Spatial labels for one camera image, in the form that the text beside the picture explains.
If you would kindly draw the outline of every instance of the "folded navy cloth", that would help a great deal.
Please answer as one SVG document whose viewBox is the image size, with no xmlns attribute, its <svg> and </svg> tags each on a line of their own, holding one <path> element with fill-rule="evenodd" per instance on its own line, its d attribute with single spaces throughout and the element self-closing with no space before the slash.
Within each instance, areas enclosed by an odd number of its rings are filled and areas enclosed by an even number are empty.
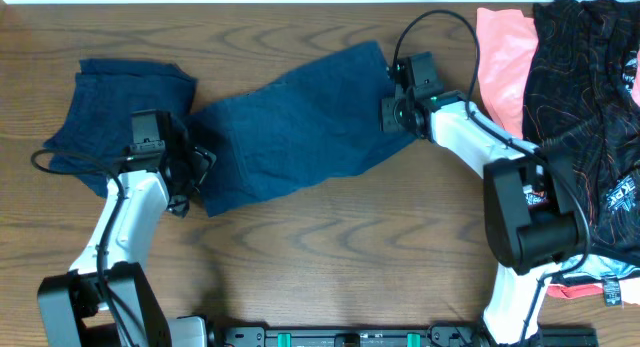
<svg viewBox="0 0 640 347">
<path fill-rule="evenodd" d="M 264 88 L 189 117 L 191 137 L 217 156 L 202 186 L 209 216 L 356 176 L 411 143 L 379 128 L 394 84 L 376 42 L 293 70 Z"/>
<path fill-rule="evenodd" d="M 63 127 L 45 147 L 112 163 L 132 142 L 131 113 L 160 109 L 184 117 L 192 140 L 217 156 L 200 188 L 209 216 L 284 196 L 330 177 L 355 176 L 411 143 L 380 132 L 380 100 L 392 95 L 386 62 L 364 43 L 285 74 L 264 88 L 217 102 L 191 116 L 196 82 L 172 65 L 81 61 Z M 56 156 L 51 168 L 90 169 Z M 106 179 L 78 176 L 96 194 Z"/>
<path fill-rule="evenodd" d="M 80 70 L 67 119 L 44 146 L 85 153 L 107 165 L 133 141 L 132 112 L 158 109 L 183 117 L 196 89 L 195 79 L 170 64 L 89 59 L 80 61 Z M 95 167 L 63 156 L 55 156 L 49 166 L 60 171 Z M 77 177 L 106 197 L 104 176 Z"/>
</svg>

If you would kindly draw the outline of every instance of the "black cable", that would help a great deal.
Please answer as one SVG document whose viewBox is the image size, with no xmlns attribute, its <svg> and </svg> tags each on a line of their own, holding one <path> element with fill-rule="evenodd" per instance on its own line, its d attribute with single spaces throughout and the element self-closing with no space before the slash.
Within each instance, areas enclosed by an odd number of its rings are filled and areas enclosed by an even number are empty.
<svg viewBox="0 0 640 347">
<path fill-rule="evenodd" d="M 449 15 L 449 16 L 455 17 L 456 19 L 461 21 L 467 27 L 467 29 L 469 30 L 469 33 L 471 34 L 471 37 L 473 37 L 473 42 L 475 43 L 475 47 L 476 47 L 476 61 L 475 61 L 475 65 L 474 65 L 474 68 L 473 68 L 473 75 L 471 77 L 471 83 L 469 85 L 469 92 L 467 92 L 467 95 L 465 96 L 465 100 L 464 100 L 464 108 L 465 108 L 465 111 L 467 113 L 467 116 L 469 116 L 469 118 L 476 125 L 478 125 L 478 127 L 482 128 L 489 135 L 491 135 L 492 137 L 494 137 L 498 141 L 504 143 L 506 146 L 513 148 L 514 150 L 522 153 L 523 155 L 525 155 L 527 157 L 530 157 L 538 165 L 542 166 L 542 168 L 544 168 L 547 171 L 549 171 L 549 173 L 551 175 L 554 175 L 556 177 L 556 180 L 560 183 L 562 188 L 564 188 L 564 190 L 569 195 L 569 198 L 571 198 L 571 201 L 575 205 L 575 207 L 576 207 L 576 209 L 578 211 L 579 218 L 580 218 L 580 220 L 582 220 L 582 223 L 583 223 L 583 226 L 584 226 L 584 237 L 585 237 L 584 252 L 583 252 L 583 255 L 582 255 L 582 258 L 580 259 L 580 261 L 578 261 L 578 263 L 576 263 L 575 265 L 573 265 L 573 266 L 571 266 L 571 267 L 569 267 L 567 269 L 560 270 L 560 271 L 553 272 L 553 273 L 545 273 L 540 277 L 540 279 L 538 279 L 538 284 L 536 286 L 536 292 L 534 294 L 533 300 L 531 301 L 531 305 L 529 307 L 529 312 L 527 313 L 527 317 L 524 320 L 524 327 L 522 329 L 522 334 L 520 335 L 519 345 L 522 345 L 524 340 L 525 340 L 525 338 L 526 338 L 527 329 L 529 327 L 529 323 L 531 322 L 531 317 L 533 316 L 533 311 L 535 310 L 535 306 L 536 306 L 536 304 L 538 302 L 538 298 L 540 297 L 540 292 L 542 290 L 542 287 L 545 284 L 544 281 L 549 277 L 561 276 L 563 274 L 566 274 L 566 273 L 569 273 L 569 272 L 573 272 L 573 271 L 577 270 L 578 268 L 582 267 L 584 265 L 584 263 L 587 261 L 587 257 L 589 256 L 589 252 L 591 251 L 591 231 L 589 230 L 589 222 L 587 221 L 587 218 L 586 218 L 586 216 L 584 214 L 584 211 L 582 210 L 582 206 L 580 205 L 580 202 L 578 201 L 578 198 L 576 197 L 575 193 L 571 189 L 569 183 L 564 179 L 564 177 L 560 173 L 558 173 L 558 171 L 555 168 L 553 168 L 545 160 L 543 160 L 542 158 L 537 156 L 535 154 L 535 152 L 529 151 L 528 149 L 523 148 L 523 147 L 513 143 L 513 138 L 504 138 L 499 133 L 497 133 L 496 131 L 492 130 L 489 126 L 486 126 L 485 124 L 483 124 L 475 116 L 476 111 L 473 111 L 473 112 L 471 111 L 471 109 L 469 107 L 469 100 L 471 99 L 471 96 L 473 95 L 473 89 L 475 87 L 476 80 L 478 79 L 478 68 L 480 66 L 480 43 L 478 42 L 478 36 L 476 35 L 475 30 L 473 29 L 471 24 L 464 17 L 462 17 L 461 15 L 459 15 L 459 14 L 453 12 L 453 11 L 449 11 L 449 10 L 432 10 L 432 11 L 428 11 L 428 12 L 425 12 L 425 13 L 421 14 L 416 19 L 414 19 L 411 23 L 409 23 L 407 28 L 405 28 L 405 30 L 400 35 L 400 38 L 398 39 L 398 43 L 396 44 L 396 49 L 395 49 L 395 52 L 393 54 L 393 64 L 391 65 L 391 68 L 392 68 L 392 71 L 393 71 L 393 76 L 396 77 L 396 75 L 398 73 L 398 68 L 399 68 L 399 66 L 398 66 L 398 52 L 400 51 L 400 45 L 402 44 L 402 40 L 404 39 L 406 34 L 409 32 L 409 30 L 416 23 L 418 23 L 423 18 L 425 18 L 427 16 L 430 16 L 432 14 L 445 14 L 445 15 Z"/>
<path fill-rule="evenodd" d="M 89 162 L 94 166 L 96 166 L 97 168 L 91 169 L 91 170 L 72 171 L 72 172 L 52 170 L 46 167 L 42 167 L 40 164 L 38 164 L 37 158 L 43 154 L 55 154 L 55 155 L 77 158 L 81 161 Z M 124 190 L 124 186 L 122 185 L 122 182 L 118 179 L 118 176 L 116 175 L 116 173 L 114 173 L 110 168 L 102 164 L 102 162 L 98 161 L 97 159 L 91 156 L 85 155 L 83 153 L 45 148 L 45 149 L 36 151 L 31 155 L 31 165 L 33 165 L 33 167 L 35 167 L 36 169 L 42 172 L 57 174 L 57 175 L 75 176 L 75 175 L 81 175 L 81 174 L 103 172 L 107 176 L 111 177 L 111 179 L 113 179 L 113 181 L 116 183 L 116 186 L 118 186 L 118 199 L 116 200 L 116 204 L 113 207 L 113 211 L 111 212 L 111 215 L 109 216 L 109 220 L 107 221 L 107 224 L 104 227 L 104 232 L 102 233 L 102 237 L 100 238 L 100 243 L 96 248 L 97 249 L 96 268 L 97 268 L 98 284 L 100 287 L 100 291 L 102 293 L 102 296 L 105 302 L 107 303 L 107 306 L 109 306 L 109 311 L 111 311 L 111 315 L 113 316 L 113 320 L 115 321 L 116 326 L 122 331 L 127 345 L 131 347 L 136 346 L 133 343 L 133 339 L 131 338 L 129 331 L 127 330 L 127 327 L 125 326 L 122 320 L 122 316 L 120 316 L 120 313 L 116 309 L 115 303 L 113 302 L 113 297 L 111 295 L 112 292 L 107 287 L 107 280 L 106 280 L 106 277 L 104 276 L 104 256 L 106 255 L 106 252 L 107 252 L 106 247 L 107 247 L 107 244 L 109 243 L 109 236 L 111 235 L 111 230 L 113 229 L 113 225 L 115 224 L 116 218 L 118 217 L 118 212 L 120 211 L 120 208 L 122 207 L 122 203 L 125 200 L 125 190 Z"/>
</svg>

